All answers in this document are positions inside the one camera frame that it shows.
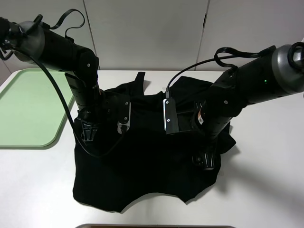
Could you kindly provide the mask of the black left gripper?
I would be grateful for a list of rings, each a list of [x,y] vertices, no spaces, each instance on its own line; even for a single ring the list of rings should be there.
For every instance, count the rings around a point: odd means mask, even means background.
[[[92,143],[99,127],[117,124],[118,108],[126,102],[126,95],[102,92],[95,104],[79,111],[77,120],[81,122],[81,138],[85,144]]]

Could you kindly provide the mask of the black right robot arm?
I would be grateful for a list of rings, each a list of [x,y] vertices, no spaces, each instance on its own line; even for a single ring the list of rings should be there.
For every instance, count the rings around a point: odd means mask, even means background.
[[[214,60],[227,70],[195,102],[191,120],[203,136],[192,162],[208,171],[216,167],[219,134],[245,107],[304,90],[303,42],[258,53],[221,47]]]

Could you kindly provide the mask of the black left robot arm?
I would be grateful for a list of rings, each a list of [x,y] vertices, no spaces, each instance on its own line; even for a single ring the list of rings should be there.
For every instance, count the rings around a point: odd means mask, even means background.
[[[102,91],[98,84],[99,59],[86,47],[68,36],[54,32],[54,27],[37,15],[20,24],[0,20],[0,57],[15,55],[20,61],[34,63],[46,74],[64,107],[75,138],[83,149],[94,142],[108,141],[110,126],[118,145],[130,127],[131,102],[128,95]],[[63,95],[50,70],[64,72],[78,106],[78,116],[71,117]]]

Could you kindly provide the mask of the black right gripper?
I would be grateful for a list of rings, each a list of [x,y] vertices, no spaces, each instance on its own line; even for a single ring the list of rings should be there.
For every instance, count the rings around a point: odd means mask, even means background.
[[[209,109],[206,101],[195,101],[191,107],[177,114],[178,133],[209,135]],[[216,160],[215,142],[202,144],[194,150],[192,163],[203,170],[215,169]]]

